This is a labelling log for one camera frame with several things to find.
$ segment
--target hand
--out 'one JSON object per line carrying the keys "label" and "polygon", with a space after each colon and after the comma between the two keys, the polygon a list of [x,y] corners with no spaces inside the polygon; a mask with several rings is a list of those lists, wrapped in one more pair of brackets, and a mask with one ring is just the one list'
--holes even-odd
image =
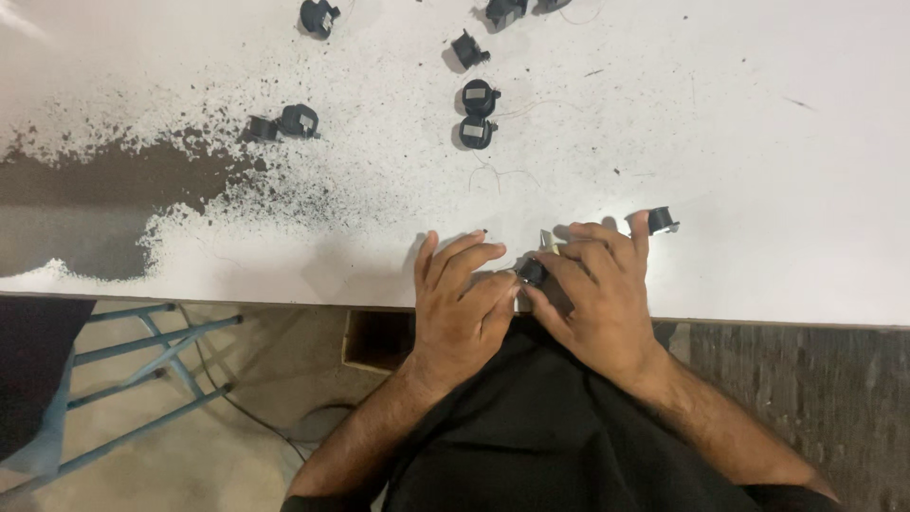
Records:
{"label": "hand", "polygon": [[575,306],[563,317],[540,290],[525,286],[534,316],[578,359],[628,393],[667,360],[654,339],[644,274],[648,268],[648,211],[632,217],[632,238],[600,224],[574,222],[574,241],[561,256],[536,259]]}
{"label": "hand", "polygon": [[514,271],[497,272],[466,291],[472,272],[506,253],[505,245],[483,239],[476,230],[434,256],[439,235],[430,231],[414,262],[417,336],[400,371],[434,400],[499,351],[514,314]]}

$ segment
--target blue metal chair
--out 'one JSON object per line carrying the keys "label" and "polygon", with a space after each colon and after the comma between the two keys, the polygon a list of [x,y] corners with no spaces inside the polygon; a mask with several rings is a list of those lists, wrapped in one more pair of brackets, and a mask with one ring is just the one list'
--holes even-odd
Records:
{"label": "blue metal chair", "polygon": [[[176,308],[177,306],[175,304],[168,303],[158,306],[148,306],[144,308],[136,308],[118,312],[104,312],[100,314],[93,314],[91,317],[89,317],[86,323],[105,322],[108,320],[130,318],[135,316],[145,324],[151,336],[142,338],[141,340],[135,340],[133,342],[121,343],[119,345],[114,345],[91,352],[76,354],[76,356],[72,358],[72,366],[81,366],[83,364],[101,361],[103,359],[107,359],[108,357],[114,357],[122,353],[130,353],[155,345],[161,345],[161,347],[164,349],[164,352],[142,368],[136,370],[136,372],[130,375],[129,378],[127,378],[123,383],[108,387],[107,389],[103,389],[101,391],[68,402],[66,404],[66,410],[71,411],[83,405],[91,404],[92,402],[105,398],[106,396],[117,394],[121,391],[136,387],[147,381],[160,378],[166,373],[164,368],[159,368],[159,366],[164,363],[170,364],[171,369],[173,369],[174,373],[180,377],[180,380],[182,380],[184,384],[187,385],[196,399],[189,404],[178,408],[175,411],[161,416],[157,420],[151,421],[145,425],[140,426],[136,430],[121,435],[117,439],[101,445],[90,452],[82,454],[81,456],[77,456],[72,460],[66,461],[64,464],[60,465],[57,472],[53,475],[37,476],[19,486],[5,491],[4,493],[0,493],[0,499],[10,497],[13,494],[20,492],[35,490],[41,486],[53,482],[61,476],[68,475],[80,467],[94,462],[98,458],[110,453],[111,450],[124,444],[125,442],[130,441],[133,438],[138,437],[154,428],[158,428],[161,425],[169,423],[179,418],[180,416],[189,413],[190,411],[198,409],[199,407],[208,404],[212,400],[215,400],[220,396],[224,396],[230,391],[231,384],[224,384],[212,393],[203,393],[202,389],[199,388],[199,385],[196,384],[196,380],[193,379],[192,375],[189,373],[189,370],[184,366],[183,362],[180,361],[177,355],[184,349],[188,348],[188,346],[192,344],[201,334],[207,333],[209,331],[214,331],[222,327],[227,327],[229,325],[241,323],[243,322],[243,317],[237,315],[216,322],[190,326],[186,329],[181,329],[172,333],[162,333],[157,328],[155,323],[152,322],[149,314],[153,312],[170,312],[174,311]],[[68,375],[70,369],[70,367],[66,368],[65,376]],[[61,385],[59,393],[68,393],[68,390],[69,385],[67,382],[66,385]]]}

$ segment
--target black cable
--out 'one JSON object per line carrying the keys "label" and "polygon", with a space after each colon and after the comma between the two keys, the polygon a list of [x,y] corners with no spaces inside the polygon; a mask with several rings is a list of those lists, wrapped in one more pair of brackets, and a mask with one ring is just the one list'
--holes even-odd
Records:
{"label": "black cable", "polygon": [[[180,308],[180,312],[183,314],[183,319],[187,323],[187,326],[191,326],[191,324],[189,322],[189,317],[187,317],[187,312],[186,312],[186,310],[183,309],[183,304],[179,304],[178,306]],[[202,348],[199,347],[198,338],[195,340],[195,344],[196,344],[196,352],[199,354],[199,362],[202,363],[202,370],[206,373],[206,377],[208,377],[208,381],[212,384],[212,387],[215,389],[218,389],[220,386],[215,384],[215,379],[212,378],[212,374],[208,371],[208,365],[206,364],[206,358],[202,356]],[[270,430],[273,434],[284,439],[285,443],[288,443],[288,445],[290,445],[291,448],[294,448],[294,451],[300,457],[300,460],[303,462],[307,462],[307,458],[304,457],[303,454],[300,453],[300,450],[298,450],[297,446],[294,445],[294,442],[291,441],[290,438],[287,437],[286,435],[281,434],[281,431],[278,430],[277,427],[266,423],[264,420],[260,419],[253,413],[250,413],[247,409],[240,406],[240,404],[238,404],[237,402],[234,402],[233,400],[228,398],[228,396],[226,394],[223,396],[223,398],[225,400],[227,400],[227,402],[229,404],[233,405],[235,409],[237,409],[238,411],[243,413],[247,418],[253,420],[257,424],[259,424],[259,426],[262,426],[262,427],[266,428],[267,430]]]}

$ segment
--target black plastic bobbin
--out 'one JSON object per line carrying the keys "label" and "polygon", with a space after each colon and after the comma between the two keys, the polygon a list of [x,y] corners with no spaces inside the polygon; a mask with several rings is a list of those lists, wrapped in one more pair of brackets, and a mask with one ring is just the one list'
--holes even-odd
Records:
{"label": "black plastic bobbin", "polygon": [[452,41],[452,49],[455,50],[455,56],[465,69],[479,62],[490,60],[490,52],[481,52],[477,41],[468,34],[467,30],[464,30],[461,37]]}
{"label": "black plastic bobbin", "polygon": [[278,123],[271,119],[250,116],[249,135],[256,140],[271,142],[278,136]]}
{"label": "black plastic bobbin", "polygon": [[533,258],[528,258],[528,260],[515,271],[515,275],[517,275],[522,282],[525,282],[534,288],[540,288],[543,286],[543,282],[547,280],[547,276],[549,276],[550,273],[547,271],[546,267],[543,266],[543,263],[534,260]]}
{"label": "black plastic bobbin", "polygon": [[308,32],[315,32],[323,39],[331,35],[332,24],[340,15],[341,11],[329,5],[326,0],[319,0],[318,4],[313,0],[305,0],[300,6],[300,23]]}
{"label": "black plastic bobbin", "polygon": [[279,123],[285,135],[310,138],[316,135],[319,116],[312,108],[298,103],[284,107]]}
{"label": "black plastic bobbin", "polygon": [[571,0],[546,0],[546,10],[548,13],[555,11],[557,9],[562,9],[565,7]]}
{"label": "black plastic bobbin", "polygon": [[458,130],[458,137],[461,144],[471,149],[484,149],[490,145],[493,138],[493,132],[497,126],[490,123],[487,119],[477,116],[467,116],[461,121]]}
{"label": "black plastic bobbin", "polygon": [[496,30],[502,30],[528,12],[528,0],[490,0],[485,12]]}
{"label": "black plastic bobbin", "polygon": [[673,222],[670,207],[661,206],[648,213],[648,230],[654,233],[675,233],[680,229],[679,222]]}
{"label": "black plastic bobbin", "polygon": [[485,118],[496,109],[496,98],[500,96],[500,91],[493,90],[490,84],[476,79],[468,82],[461,90],[461,103],[469,116]]}

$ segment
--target white table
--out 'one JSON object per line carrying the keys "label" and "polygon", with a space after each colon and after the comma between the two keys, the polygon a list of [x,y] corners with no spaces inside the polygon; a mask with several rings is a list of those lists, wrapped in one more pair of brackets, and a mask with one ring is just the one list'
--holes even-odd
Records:
{"label": "white table", "polygon": [[[330,200],[293,215],[211,200],[149,220],[142,278],[50,261],[2,292],[410,306],[425,230],[486,228],[509,247],[499,268],[540,228],[613,216],[625,229],[668,205],[682,227],[652,238],[655,316],[910,325],[906,2],[574,0],[488,34],[481,2],[357,0],[338,4],[328,42],[294,27],[297,0],[21,7],[49,43],[0,27],[0,148],[30,126],[39,146],[78,154],[115,137],[92,139],[88,118],[131,126],[139,146],[212,123],[205,143],[239,155],[216,128],[302,102],[321,140],[246,152],[291,202]],[[492,60],[459,74],[443,54],[462,28]],[[452,136],[475,77],[502,97],[499,131],[472,152]]]}

